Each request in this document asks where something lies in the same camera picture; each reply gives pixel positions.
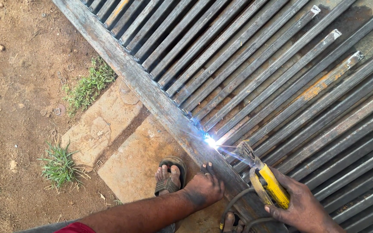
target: right hand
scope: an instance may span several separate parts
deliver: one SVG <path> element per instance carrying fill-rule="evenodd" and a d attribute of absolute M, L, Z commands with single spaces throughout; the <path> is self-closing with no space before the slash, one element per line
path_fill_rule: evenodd
<path fill-rule="evenodd" d="M 306 233 L 345 232 L 325 211 L 309 188 L 296 180 L 283 175 L 277 169 L 270 168 L 277 181 L 290 194 L 287 210 L 266 205 L 264 208 L 272 217 Z"/>
<path fill-rule="evenodd" d="M 194 204 L 196 210 L 204 209 L 224 197 L 224 182 L 219 180 L 214 172 L 212 163 L 203 164 L 200 172 L 196 174 L 181 189 Z"/>

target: sandal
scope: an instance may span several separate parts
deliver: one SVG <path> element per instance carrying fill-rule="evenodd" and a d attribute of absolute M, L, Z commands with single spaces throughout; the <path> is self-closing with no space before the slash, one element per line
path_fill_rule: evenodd
<path fill-rule="evenodd" d="M 185 187 L 185 179 L 187 177 L 187 167 L 185 166 L 184 161 L 175 156 L 168 156 L 164 157 L 161 162 L 159 163 L 159 167 L 162 167 L 162 165 L 166 165 L 168 167 L 167 172 L 171 172 L 171 166 L 175 165 L 179 168 L 179 172 L 181 173 L 179 176 L 179 181 L 181 182 L 181 187 L 179 188 L 172 180 L 171 177 L 168 179 L 164 179 L 161 181 L 158 181 L 156 183 L 156 188 L 155 188 L 155 196 L 159 196 L 159 191 L 162 191 L 164 189 L 168 190 L 170 193 L 171 192 L 176 192 L 179 191 L 180 189 L 183 189 Z"/>

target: dirt ground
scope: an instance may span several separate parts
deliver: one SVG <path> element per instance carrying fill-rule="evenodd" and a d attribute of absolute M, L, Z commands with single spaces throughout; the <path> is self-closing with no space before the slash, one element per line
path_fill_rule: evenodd
<path fill-rule="evenodd" d="M 37 160 L 44 141 L 54 142 L 53 130 L 58 138 L 79 120 L 79 115 L 53 113 L 59 103 L 66 105 L 57 72 L 75 83 L 88 73 L 96 52 L 50 0 L 1 3 L 0 232 L 71 220 L 114 205 L 113 193 L 96 172 L 83 180 L 80 192 L 70 186 L 59 193 L 45 189 L 50 183 L 41 177 Z"/>

